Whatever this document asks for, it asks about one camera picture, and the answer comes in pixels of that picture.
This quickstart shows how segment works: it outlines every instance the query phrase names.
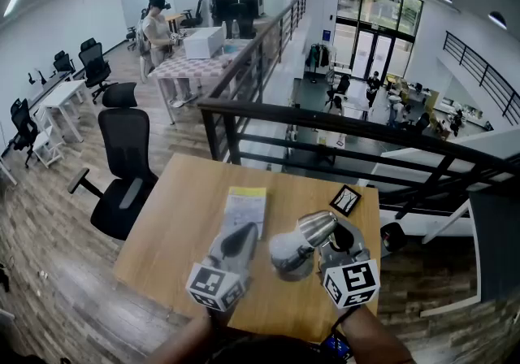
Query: white box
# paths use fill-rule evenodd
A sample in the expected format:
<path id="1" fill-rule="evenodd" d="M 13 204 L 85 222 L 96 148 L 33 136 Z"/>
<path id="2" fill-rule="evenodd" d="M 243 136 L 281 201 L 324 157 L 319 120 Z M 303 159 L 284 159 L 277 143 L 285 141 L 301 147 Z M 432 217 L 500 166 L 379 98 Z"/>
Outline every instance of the white box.
<path id="1" fill-rule="evenodd" d="M 361 305 L 374 299 L 379 292 L 379 272 L 374 259 L 348 266 L 329 267 L 323 287 L 338 309 Z"/>
<path id="2" fill-rule="evenodd" d="M 224 31 L 220 28 L 200 28 L 184 39 L 188 59 L 209 59 L 224 45 Z"/>
<path id="3" fill-rule="evenodd" d="M 228 310 L 245 293 L 245 282 L 236 273 L 195 263 L 186 290 L 206 308 Z"/>

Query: chair armrest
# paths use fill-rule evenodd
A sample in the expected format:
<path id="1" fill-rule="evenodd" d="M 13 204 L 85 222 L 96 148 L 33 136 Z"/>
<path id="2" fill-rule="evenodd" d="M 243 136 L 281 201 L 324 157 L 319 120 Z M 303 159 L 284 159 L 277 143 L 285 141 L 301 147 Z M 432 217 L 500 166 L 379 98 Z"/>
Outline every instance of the chair armrest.
<path id="1" fill-rule="evenodd" d="M 76 189 L 78 188 L 78 186 L 80 186 L 81 181 L 88 175 L 89 172 L 90 172 L 90 169 L 88 169 L 87 167 L 84 167 L 83 169 L 81 169 L 78 172 L 78 174 L 74 177 L 74 179 L 71 180 L 71 183 L 68 185 L 67 191 L 69 193 L 74 193 L 76 191 Z"/>
<path id="2" fill-rule="evenodd" d="M 143 179 L 136 178 L 133 180 L 132 184 L 130 185 L 130 188 L 128 188 L 128 191 L 124 195 L 123 200 L 119 204 L 120 210 L 127 210 L 130 207 L 134 199 L 136 199 L 136 196 L 141 190 L 142 186 Z"/>

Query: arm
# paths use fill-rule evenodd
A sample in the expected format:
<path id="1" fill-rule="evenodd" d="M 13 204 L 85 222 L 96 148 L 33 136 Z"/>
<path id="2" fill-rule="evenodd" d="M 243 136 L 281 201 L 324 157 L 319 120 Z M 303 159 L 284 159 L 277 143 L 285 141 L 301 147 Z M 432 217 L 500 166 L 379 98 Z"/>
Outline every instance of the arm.
<path id="1" fill-rule="evenodd" d="M 154 24 L 150 23 L 146 26 L 143 26 L 143 32 L 145 33 L 146 37 L 148 38 L 149 42 L 152 45 L 156 46 L 169 46 L 170 45 L 170 39 L 158 39 L 157 36 L 157 30 L 155 29 Z"/>
<path id="2" fill-rule="evenodd" d="M 413 364 L 410 351 L 365 307 L 342 324 L 357 364 Z"/>
<path id="3" fill-rule="evenodd" d="M 149 356 L 146 364 L 197 364 L 206 362 L 212 352 L 215 330 L 205 315 L 192 321 L 166 340 Z"/>

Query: handrail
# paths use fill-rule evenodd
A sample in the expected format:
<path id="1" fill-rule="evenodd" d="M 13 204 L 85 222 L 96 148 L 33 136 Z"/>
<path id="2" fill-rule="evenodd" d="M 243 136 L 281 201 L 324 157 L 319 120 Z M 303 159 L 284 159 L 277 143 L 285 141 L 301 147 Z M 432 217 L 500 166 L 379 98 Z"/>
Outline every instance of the handrail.
<path id="1" fill-rule="evenodd" d="M 208 97 L 217 98 L 229 85 L 244 63 L 251 57 L 252 53 L 263 42 L 266 35 L 277 25 L 279 21 L 285 17 L 295 4 L 300 0 L 292 0 L 257 36 L 233 59 L 233 62 L 225 69 L 223 74 L 217 81 L 216 86 L 208 94 Z"/>
<path id="2" fill-rule="evenodd" d="M 520 175 L 519 167 L 496 156 L 449 141 L 440 141 L 434 137 L 403 132 L 382 124 L 312 110 L 273 106 L 256 102 L 234 102 L 217 98 L 204 98 L 199 102 L 198 106 L 203 111 L 223 116 L 245 117 L 281 124 L 296 124 L 307 128 L 351 134 L 394 145 L 413 147 L 418 150 L 441 154 L 445 157 L 494 167 L 499 171 L 513 175 Z"/>
<path id="3" fill-rule="evenodd" d="M 515 98 L 520 99 L 520 95 L 486 59 L 449 31 L 446 31 L 443 50 L 446 50 L 457 59 L 459 65 L 464 67 L 477 81 L 479 81 L 479 86 L 484 88 L 502 111 L 502 117 L 505 117 L 512 125 L 520 124 L 520 106 L 518 102 L 514 101 Z M 475 57 L 471 56 L 471 54 L 476 56 L 481 62 L 475 61 Z M 483 69 L 477 69 L 475 63 L 482 66 Z M 505 104 L 499 94 L 505 99 L 507 104 Z"/>

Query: yellow label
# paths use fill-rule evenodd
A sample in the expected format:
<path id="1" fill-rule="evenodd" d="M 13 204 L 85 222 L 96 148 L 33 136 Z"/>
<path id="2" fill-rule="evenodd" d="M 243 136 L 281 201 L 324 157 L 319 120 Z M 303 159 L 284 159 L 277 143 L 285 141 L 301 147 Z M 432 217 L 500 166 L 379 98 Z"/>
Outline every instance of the yellow label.
<path id="1" fill-rule="evenodd" d="M 231 186 L 229 188 L 230 195 L 241 195 L 242 197 L 265 197 L 266 188 L 241 188 L 239 186 Z"/>

